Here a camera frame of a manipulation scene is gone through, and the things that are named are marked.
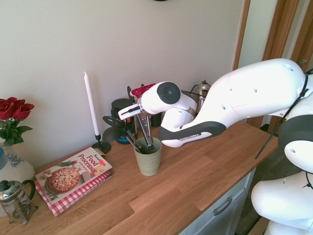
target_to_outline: white candle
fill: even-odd
[[[94,104],[93,104],[93,99],[92,99],[92,93],[91,93],[89,77],[88,77],[86,72],[84,72],[84,73],[85,73],[84,79],[85,79],[85,85],[86,85],[88,101],[89,101],[89,106],[90,106],[90,111],[91,111],[91,117],[92,117],[94,133],[95,133],[96,136],[98,136],[98,135],[100,135],[100,133],[99,133],[99,129],[98,129],[96,112],[94,110]]]

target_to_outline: coffee plunger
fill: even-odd
[[[24,187],[31,185],[31,193],[28,196]],[[18,181],[3,180],[0,182],[0,204],[10,217],[10,222],[22,221],[27,224],[28,217],[38,207],[34,206],[31,199],[35,194],[35,183],[32,180]]]

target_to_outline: book cover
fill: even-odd
[[[95,149],[89,147],[35,176],[38,188],[54,204],[111,168]]]
[[[41,188],[40,184],[38,181],[35,182],[36,185],[36,190],[38,191],[39,195],[43,198],[43,200],[46,202],[48,205],[49,209],[52,211],[54,216],[58,216],[61,214],[63,211],[65,211],[67,208],[71,207],[82,199],[84,196],[86,196],[88,193],[93,191],[95,188],[106,182],[109,178],[111,178],[112,175],[109,171],[106,171],[103,174],[100,174],[97,177],[94,177],[91,181],[86,183],[85,185],[81,186],[74,192],[70,193],[69,195],[65,196],[63,199],[57,201],[54,204],[51,204]]]

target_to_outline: drawer handle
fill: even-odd
[[[222,213],[223,211],[225,211],[225,209],[230,205],[230,203],[231,203],[232,200],[233,200],[233,199],[232,199],[231,197],[228,197],[228,198],[226,199],[227,204],[226,204],[220,211],[218,211],[217,209],[213,210],[214,216],[216,216],[216,215]]]

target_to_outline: red checkered cloth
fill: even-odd
[[[99,185],[104,183],[107,179],[111,178],[111,173],[109,171],[95,177],[93,180],[89,181],[85,185],[81,186],[74,192],[70,193],[66,197],[62,198],[60,201],[57,201],[53,204],[51,204],[43,190],[43,188],[40,186],[39,182],[36,181],[36,190],[40,194],[40,196],[44,199],[44,201],[47,203],[49,209],[52,211],[54,216],[58,216],[63,211],[65,211],[67,208],[72,206],[75,202],[79,201],[81,198],[86,196],[88,193],[90,193],[92,190],[97,188]]]

